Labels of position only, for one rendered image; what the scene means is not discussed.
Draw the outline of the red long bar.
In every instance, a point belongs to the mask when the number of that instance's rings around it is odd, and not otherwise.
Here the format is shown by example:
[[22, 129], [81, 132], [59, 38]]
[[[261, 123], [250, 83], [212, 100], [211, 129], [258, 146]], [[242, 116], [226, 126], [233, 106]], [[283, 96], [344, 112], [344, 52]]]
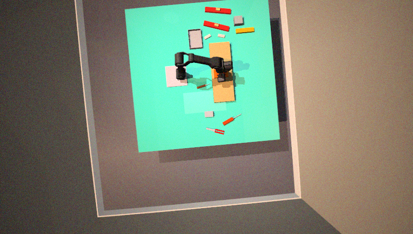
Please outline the red long bar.
[[210, 22], [210, 21], [206, 21], [206, 20], [204, 21], [203, 26], [210, 27], [210, 28], [215, 28], [215, 29], [219, 29], [219, 30], [223, 30], [223, 31], [227, 31], [227, 32], [229, 31], [229, 26], [214, 23], [214, 22]]
[[215, 14], [231, 14], [231, 9], [226, 8], [215, 8], [215, 7], [205, 7], [205, 13], [215, 13]]

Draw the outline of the orange-handled awl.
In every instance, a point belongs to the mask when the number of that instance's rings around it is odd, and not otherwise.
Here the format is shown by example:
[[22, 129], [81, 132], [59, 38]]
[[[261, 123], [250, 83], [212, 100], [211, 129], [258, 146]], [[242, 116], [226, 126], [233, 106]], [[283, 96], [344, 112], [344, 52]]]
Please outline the orange-handled awl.
[[[234, 118], [235, 118], [235, 117], [234, 117]], [[228, 120], [224, 121], [224, 122], [223, 122], [223, 125], [225, 126], [226, 124], [230, 123], [231, 121], [234, 120], [234, 118], [231, 117], [231, 118], [229, 118]]]

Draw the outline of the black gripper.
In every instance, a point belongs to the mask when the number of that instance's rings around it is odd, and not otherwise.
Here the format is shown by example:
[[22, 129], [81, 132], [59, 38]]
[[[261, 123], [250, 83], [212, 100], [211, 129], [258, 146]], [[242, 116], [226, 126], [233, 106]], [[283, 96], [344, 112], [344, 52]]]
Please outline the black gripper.
[[217, 77], [218, 82], [225, 82], [225, 74], [223, 74], [223, 70], [216, 71], [216, 72], [219, 73]]

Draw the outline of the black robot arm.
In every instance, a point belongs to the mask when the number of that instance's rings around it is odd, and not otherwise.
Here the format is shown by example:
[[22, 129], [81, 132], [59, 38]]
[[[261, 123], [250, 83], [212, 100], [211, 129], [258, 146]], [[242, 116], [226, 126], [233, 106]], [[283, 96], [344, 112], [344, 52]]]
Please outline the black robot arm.
[[[188, 55], [188, 60], [184, 63], [184, 55]], [[174, 54], [174, 61], [176, 68], [176, 79], [177, 80], [185, 80], [186, 76], [186, 68], [190, 63], [199, 63], [208, 65], [212, 69], [216, 69], [216, 71], [230, 71], [233, 69], [232, 60], [231, 61], [224, 61], [224, 58], [221, 57], [204, 57], [200, 55], [195, 55], [193, 53], [186, 53], [184, 51], [177, 52]]]

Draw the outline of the yellow rectangular bar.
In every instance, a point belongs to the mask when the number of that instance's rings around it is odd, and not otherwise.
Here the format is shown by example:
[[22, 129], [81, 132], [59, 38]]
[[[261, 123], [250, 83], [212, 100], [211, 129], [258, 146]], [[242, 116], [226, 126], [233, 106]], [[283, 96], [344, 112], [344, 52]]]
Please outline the yellow rectangular bar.
[[251, 33], [251, 32], [254, 32], [254, 27], [236, 29], [236, 34]]

